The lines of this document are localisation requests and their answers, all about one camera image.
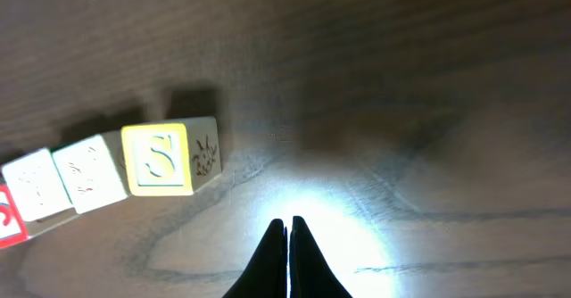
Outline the green N wooden block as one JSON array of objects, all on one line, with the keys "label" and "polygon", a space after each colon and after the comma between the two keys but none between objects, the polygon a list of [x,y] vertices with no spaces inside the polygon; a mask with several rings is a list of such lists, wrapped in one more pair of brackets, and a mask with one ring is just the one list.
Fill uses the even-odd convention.
[{"label": "green N wooden block", "polygon": [[45,233],[79,216],[48,148],[3,164],[1,173],[30,235]]}]

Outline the yellow-top wooden block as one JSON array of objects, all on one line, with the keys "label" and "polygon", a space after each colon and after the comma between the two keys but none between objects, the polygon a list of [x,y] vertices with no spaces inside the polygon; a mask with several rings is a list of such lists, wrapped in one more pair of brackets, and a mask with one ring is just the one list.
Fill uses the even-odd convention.
[{"label": "yellow-top wooden block", "polygon": [[212,116],[129,125],[120,133],[134,196],[193,195],[222,172]]}]

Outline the plain green-edge wooden block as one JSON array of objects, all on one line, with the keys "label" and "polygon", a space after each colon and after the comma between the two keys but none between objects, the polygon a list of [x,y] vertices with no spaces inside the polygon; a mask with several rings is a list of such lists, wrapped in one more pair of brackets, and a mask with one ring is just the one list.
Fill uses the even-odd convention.
[{"label": "plain green-edge wooden block", "polygon": [[87,137],[58,149],[52,156],[78,214],[129,198],[118,130]]}]

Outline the red-framed number three block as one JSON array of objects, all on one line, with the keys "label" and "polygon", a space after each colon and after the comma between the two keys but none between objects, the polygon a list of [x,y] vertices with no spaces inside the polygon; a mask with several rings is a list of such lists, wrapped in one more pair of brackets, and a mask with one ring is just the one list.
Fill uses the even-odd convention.
[{"label": "red-framed number three block", "polygon": [[0,246],[2,249],[20,244],[29,240],[26,225],[12,198],[7,185],[1,185],[1,228]]}]

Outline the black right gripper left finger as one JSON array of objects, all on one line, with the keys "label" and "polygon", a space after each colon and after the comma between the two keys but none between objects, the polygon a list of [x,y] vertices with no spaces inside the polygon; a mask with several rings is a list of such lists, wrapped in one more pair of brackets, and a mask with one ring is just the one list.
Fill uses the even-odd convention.
[{"label": "black right gripper left finger", "polygon": [[246,268],[223,298],[286,298],[287,235],[273,219]]}]

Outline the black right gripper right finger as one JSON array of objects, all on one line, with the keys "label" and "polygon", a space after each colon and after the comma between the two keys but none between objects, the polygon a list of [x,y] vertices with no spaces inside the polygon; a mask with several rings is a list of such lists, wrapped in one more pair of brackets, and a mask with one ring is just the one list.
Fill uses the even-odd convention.
[{"label": "black right gripper right finger", "polygon": [[329,268],[301,216],[293,216],[289,265],[291,298],[352,298]]}]

